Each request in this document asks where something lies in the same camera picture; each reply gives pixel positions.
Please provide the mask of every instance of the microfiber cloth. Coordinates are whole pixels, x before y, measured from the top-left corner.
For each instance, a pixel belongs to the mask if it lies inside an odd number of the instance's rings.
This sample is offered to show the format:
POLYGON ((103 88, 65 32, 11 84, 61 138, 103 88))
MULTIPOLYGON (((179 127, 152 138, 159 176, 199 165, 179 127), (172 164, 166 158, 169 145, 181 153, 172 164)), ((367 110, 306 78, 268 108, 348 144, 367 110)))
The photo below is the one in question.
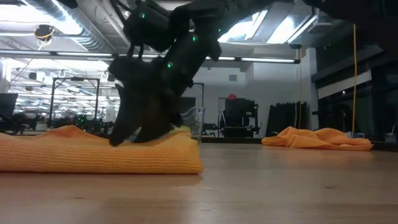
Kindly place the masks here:
POLYGON ((65 126, 33 137, 0 134, 0 171, 99 174, 198 174, 198 143, 188 131, 145 144, 108 140, 65 126))
POLYGON ((264 138, 262 143, 266 146, 354 151, 368 151, 373 146, 368 139, 351 139, 332 128, 309 131, 288 127, 277 136, 264 138))

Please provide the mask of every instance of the ceiling light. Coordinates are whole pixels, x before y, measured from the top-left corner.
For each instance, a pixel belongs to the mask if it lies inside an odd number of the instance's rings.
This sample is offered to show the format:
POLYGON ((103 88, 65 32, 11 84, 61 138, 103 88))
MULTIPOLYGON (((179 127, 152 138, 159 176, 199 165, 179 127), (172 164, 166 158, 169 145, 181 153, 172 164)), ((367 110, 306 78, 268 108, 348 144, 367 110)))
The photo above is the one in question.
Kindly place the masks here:
POLYGON ((50 52, 45 52, 45 51, 31 51, 31 50, 0 50, 1 55, 6 55, 6 54, 12 54, 13 56, 15 55, 32 55, 32 52, 34 52, 35 55, 51 55, 50 52))
POLYGON ((37 106, 23 106, 25 109, 37 109, 37 106))
MULTIPOLYGON (((27 96, 35 98, 51 98, 51 94, 30 94, 30 93, 19 93, 18 96, 27 96)), ((54 95, 54 98, 76 98, 84 100, 95 100, 96 96, 85 96, 85 95, 54 95)), ((98 96, 98 100, 120 100, 118 96, 98 96)))
POLYGON ((101 79, 102 80, 108 81, 108 77, 109 77, 109 72, 108 71, 105 71, 105 72, 103 72, 101 74, 101 79))
POLYGON ((157 58, 159 55, 142 55, 142 58, 157 58))
POLYGON ((80 92, 79 88, 72 87, 72 86, 68 87, 67 90, 72 91, 74 93, 79 93, 80 92))
POLYGON ((218 60, 233 61, 235 60, 235 57, 219 57, 218 60))
POLYGON ((109 65, 103 61, 90 61, 90 60, 55 60, 60 65, 66 66, 75 70, 94 70, 105 71, 109 65))
POLYGON ((108 53, 84 53, 84 52, 57 52, 59 56, 81 56, 81 57, 112 57, 112 54, 108 53))
POLYGON ((242 62, 294 63, 294 59, 281 58, 242 58, 242 62))
POLYGON ((58 78, 65 78, 65 76, 66 74, 63 70, 60 73, 58 73, 58 78))
POLYGON ((288 43, 291 43, 295 40, 302 32, 304 32, 313 22, 318 19, 318 16, 313 16, 308 22, 306 22, 291 38, 287 40, 288 43))

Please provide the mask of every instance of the fluorescent light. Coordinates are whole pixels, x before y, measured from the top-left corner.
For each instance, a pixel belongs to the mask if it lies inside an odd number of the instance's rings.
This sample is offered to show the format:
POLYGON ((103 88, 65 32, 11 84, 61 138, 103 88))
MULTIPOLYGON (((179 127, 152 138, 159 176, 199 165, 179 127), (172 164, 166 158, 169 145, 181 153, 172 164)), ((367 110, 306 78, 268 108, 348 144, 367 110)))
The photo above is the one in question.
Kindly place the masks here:
POLYGON ((157 58, 159 55, 142 55, 142 58, 157 58))
POLYGON ((35 35, 33 32, 1 32, 2 36, 7 37, 29 37, 35 35))
POLYGON ((75 70, 96 70, 106 71, 109 65, 103 61, 89 61, 89 60, 55 60, 60 65, 66 68, 75 70))
MULTIPOLYGON (((51 98, 51 94, 30 94, 30 93, 19 93, 18 96, 28 96, 37 98, 51 98)), ((54 95, 54 98, 76 98, 85 100, 94 100, 96 96, 85 96, 85 95, 54 95)), ((98 100, 120 100, 118 96, 98 96, 98 100)))
POLYGON ((235 57, 219 57, 218 60, 233 61, 235 60, 235 57))
POLYGON ((251 27, 251 29, 246 33, 245 40, 253 38, 254 34, 257 32, 257 30, 259 29, 260 25, 264 21, 264 18, 266 17, 267 13, 268 13, 268 10, 264 10, 264 11, 262 11, 259 14, 259 16, 257 17, 256 21, 254 21, 254 24, 251 27))
POLYGON ((281 58, 242 58, 242 62, 270 62, 270 63, 294 63, 294 59, 281 58))
POLYGON ((50 52, 44 51, 31 51, 31 50, 0 50, 0 54, 12 54, 12 55, 31 55, 34 52, 35 55, 51 55, 50 52))
POLYGON ((84 53, 84 52, 57 52, 59 56, 80 56, 80 57, 112 57, 107 53, 84 53))
MULTIPOLYGON (((55 83, 59 85, 59 84, 61 84, 61 81, 60 81, 60 80, 57 80, 55 83)), ((23 83, 21 83, 21 84, 18 84, 18 83, 16 83, 16 84, 11 84, 11 86, 12 86, 12 87, 17 87, 17 86, 19 86, 19 87, 31 86, 31 87, 49 87, 49 88, 52 87, 52 85, 46 85, 46 84, 41 85, 41 84, 37 84, 37 82, 26 82, 26 81, 23 81, 23 83)), ((68 87, 68 86, 70 86, 70 85, 67 84, 67 83, 65 83, 65 82, 63 82, 63 83, 62 83, 62 86, 59 86, 58 88, 66 88, 66 87, 68 87)), ((72 86, 80 86, 80 88, 97 88, 97 86, 92 86, 92 85, 72 85, 72 86)), ((111 90, 111 89, 114 88, 114 86, 109 86, 109 85, 108 85, 108 86, 99 86, 99 88, 102 89, 102 90, 111 90)))
POLYGON ((80 92, 79 88, 72 87, 72 86, 68 87, 67 90, 70 90, 70 91, 75 92, 75 93, 79 93, 80 92))
POLYGON ((37 106, 22 106, 25 109, 37 109, 37 106))
POLYGON ((302 32, 304 32, 316 19, 318 16, 313 16, 306 24, 304 24, 291 38, 288 39, 288 43, 295 40, 302 32))

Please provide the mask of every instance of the computer monitor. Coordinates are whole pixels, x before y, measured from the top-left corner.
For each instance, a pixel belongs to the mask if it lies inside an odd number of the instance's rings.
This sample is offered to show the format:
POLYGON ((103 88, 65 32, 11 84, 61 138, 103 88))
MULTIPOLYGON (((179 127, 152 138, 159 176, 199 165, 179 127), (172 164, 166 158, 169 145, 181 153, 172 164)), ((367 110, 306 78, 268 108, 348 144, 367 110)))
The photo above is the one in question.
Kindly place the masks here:
POLYGON ((255 115, 255 102, 242 98, 225 100, 225 111, 230 116, 253 117, 255 115))
POLYGON ((0 114, 10 118, 14 112, 17 93, 0 93, 0 114))

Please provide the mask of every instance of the ceiling duct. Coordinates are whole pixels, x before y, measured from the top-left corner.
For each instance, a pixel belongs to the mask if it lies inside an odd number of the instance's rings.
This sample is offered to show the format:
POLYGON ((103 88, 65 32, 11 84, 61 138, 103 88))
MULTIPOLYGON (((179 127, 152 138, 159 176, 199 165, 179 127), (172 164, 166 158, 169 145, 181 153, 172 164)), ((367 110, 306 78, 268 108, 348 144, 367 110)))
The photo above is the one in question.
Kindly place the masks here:
POLYGON ((102 36, 79 8, 69 9, 56 0, 24 0, 36 10, 51 16, 57 21, 57 29, 66 33, 70 30, 76 34, 73 40, 90 52, 115 52, 111 44, 102 36))
POLYGON ((21 0, 2 0, 2 1, 0 1, 0 4, 23 6, 25 3, 23 3, 21 0))

